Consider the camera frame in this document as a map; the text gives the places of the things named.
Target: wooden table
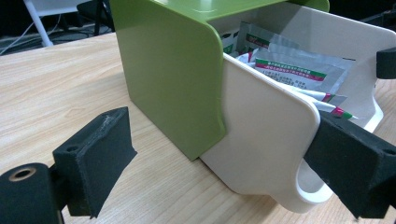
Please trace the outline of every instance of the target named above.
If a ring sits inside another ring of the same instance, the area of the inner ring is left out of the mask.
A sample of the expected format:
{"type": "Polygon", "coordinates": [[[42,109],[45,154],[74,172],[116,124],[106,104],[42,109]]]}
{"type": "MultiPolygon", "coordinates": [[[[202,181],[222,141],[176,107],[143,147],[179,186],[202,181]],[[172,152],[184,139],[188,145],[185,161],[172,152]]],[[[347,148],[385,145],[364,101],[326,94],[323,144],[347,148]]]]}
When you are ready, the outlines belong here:
{"type": "MultiPolygon", "coordinates": [[[[294,214],[269,196],[229,190],[200,160],[189,161],[130,101],[114,34],[0,57],[0,174],[52,150],[97,115],[127,105],[137,156],[99,218],[66,223],[356,223],[336,196],[294,214]]],[[[378,81],[385,117],[375,134],[396,145],[396,80],[378,81]]],[[[385,219],[359,223],[393,223],[385,219]]]]}

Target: green printed label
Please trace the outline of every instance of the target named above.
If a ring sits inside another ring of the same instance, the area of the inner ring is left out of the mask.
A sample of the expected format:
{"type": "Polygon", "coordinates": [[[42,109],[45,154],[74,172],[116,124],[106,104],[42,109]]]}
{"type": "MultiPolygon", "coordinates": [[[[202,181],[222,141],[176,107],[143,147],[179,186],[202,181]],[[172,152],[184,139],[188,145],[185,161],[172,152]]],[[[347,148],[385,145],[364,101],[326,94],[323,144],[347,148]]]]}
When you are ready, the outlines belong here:
{"type": "Polygon", "coordinates": [[[231,45],[225,47],[225,48],[223,49],[223,52],[226,53],[226,54],[230,54],[230,53],[232,53],[232,50],[233,50],[233,44],[231,44],[231,45]]]}
{"type": "Polygon", "coordinates": [[[276,72],[294,74],[299,77],[306,77],[315,81],[323,81],[326,74],[305,69],[299,66],[288,65],[284,63],[275,63],[262,59],[256,59],[256,66],[276,72]]]}
{"type": "Polygon", "coordinates": [[[264,39],[261,39],[261,38],[255,36],[255,35],[250,35],[250,34],[247,34],[247,42],[253,43],[255,45],[258,45],[260,47],[264,47],[267,49],[268,49],[268,46],[270,46],[270,42],[268,40],[264,40],[264,39]]]}

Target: medicine packet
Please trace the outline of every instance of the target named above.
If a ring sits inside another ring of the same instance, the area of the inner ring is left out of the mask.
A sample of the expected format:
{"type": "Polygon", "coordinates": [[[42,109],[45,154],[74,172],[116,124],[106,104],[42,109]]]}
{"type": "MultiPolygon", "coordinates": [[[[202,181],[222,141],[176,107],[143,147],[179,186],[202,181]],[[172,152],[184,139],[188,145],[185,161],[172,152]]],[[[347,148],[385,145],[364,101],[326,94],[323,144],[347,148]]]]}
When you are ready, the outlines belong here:
{"type": "Polygon", "coordinates": [[[249,67],[254,68],[256,66],[256,53],[259,49],[254,49],[251,52],[236,56],[235,59],[241,63],[246,64],[249,67]]]}
{"type": "Polygon", "coordinates": [[[267,31],[258,25],[241,21],[236,42],[236,51],[239,54],[244,54],[258,48],[268,49],[270,43],[289,48],[299,48],[299,44],[282,35],[267,31]]]}
{"type": "Polygon", "coordinates": [[[283,84],[280,82],[279,82],[279,85],[285,89],[288,89],[291,91],[297,91],[299,93],[313,97],[314,99],[316,99],[318,101],[321,101],[323,103],[327,103],[330,105],[339,106],[341,103],[343,103],[347,99],[347,97],[344,95],[331,94],[331,93],[321,92],[321,91],[302,90],[300,88],[292,87],[290,85],[286,85],[286,84],[283,84]]]}
{"type": "Polygon", "coordinates": [[[220,35],[223,52],[226,54],[233,54],[236,50],[236,41],[238,39],[239,29],[234,29],[220,35]]]}
{"type": "Polygon", "coordinates": [[[329,64],[343,69],[344,70],[343,74],[339,76],[337,80],[332,84],[332,87],[329,90],[330,93],[335,93],[338,91],[338,89],[340,89],[340,86],[347,78],[349,70],[355,62],[354,60],[350,60],[350,59],[344,59],[341,57],[309,52],[302,49],[287,48],[273,43],[270,44],[268,51],[272,53],[285,54],[290,57],[305,59],[313,63],[329,64]]]}
{"type": "Polygon", "coordinates": [[[336,93],[336,85],[345,69],[304,57],[269,52],[261,48],[257,51],[255,69],[268,77],[303,90],[336,93]]]}
{"type": "Polygon", "coordinates": [[[357,117],[346,112],[345,110],[343,110],[342,108],[340,108],[338,106],[331,105],[331,104],[328,104],[325,102],[321,102],[321,101],[315,99],[314,97],[300,93],[298,91],[294,91],[294,94],[305,99],[307,102],[311,102],[317,108],[317,110],[329,112],[338,118],[349,119],[349,120],[358,119],[357,117]]]}

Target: hole in cylinder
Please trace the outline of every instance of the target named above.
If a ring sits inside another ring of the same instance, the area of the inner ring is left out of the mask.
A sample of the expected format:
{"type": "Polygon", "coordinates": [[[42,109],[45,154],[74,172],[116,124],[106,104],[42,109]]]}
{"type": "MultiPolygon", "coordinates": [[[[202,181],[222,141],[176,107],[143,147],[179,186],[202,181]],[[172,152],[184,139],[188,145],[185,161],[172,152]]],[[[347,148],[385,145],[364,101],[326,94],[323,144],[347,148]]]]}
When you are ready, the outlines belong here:
{"type": "Polygon", "coordinates": [[[35,167],[25,167],[20,170],[15,171],[10,177],[9,181],[11,182],[17,182],[17,181],[22,181],[24,179],[29,178],[30,176],[35,174],[35,167]]]}

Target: white plastic holder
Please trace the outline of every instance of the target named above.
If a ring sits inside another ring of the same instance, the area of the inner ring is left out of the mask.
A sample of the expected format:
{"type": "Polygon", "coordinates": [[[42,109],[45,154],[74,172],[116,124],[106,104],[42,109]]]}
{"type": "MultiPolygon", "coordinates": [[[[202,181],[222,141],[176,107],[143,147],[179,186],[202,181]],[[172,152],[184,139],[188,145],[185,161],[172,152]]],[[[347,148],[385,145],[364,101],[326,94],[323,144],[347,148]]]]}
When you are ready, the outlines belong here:
{"type": "Polygon", "coordinates": [[[43,47],[53,46],[53,43],[50,41],[40,17],[75,12],[77,11],[78,4],[87,1],[89,0],[23,0],[33,22],[35,23],[35,28],[37,28],[37,31],[43,40],[43,47]]]}
{"type": "MultiPolygon", "coordinates": [[[[290,3],[212,21],[219,33],[240,21],[256,22],[301,44],[302,49],[355,59],[339,94],[340,107],[372,132],[383,117],[374,98],[375,55],[396,46],[390,30],[290,3]]],[[[315,106],[271,78],[224,54],[222,107],[228,133],[201,160],[232,190],[270,195],[304,213],[332,191],[303,160],[320,117],[315,106]]]]}

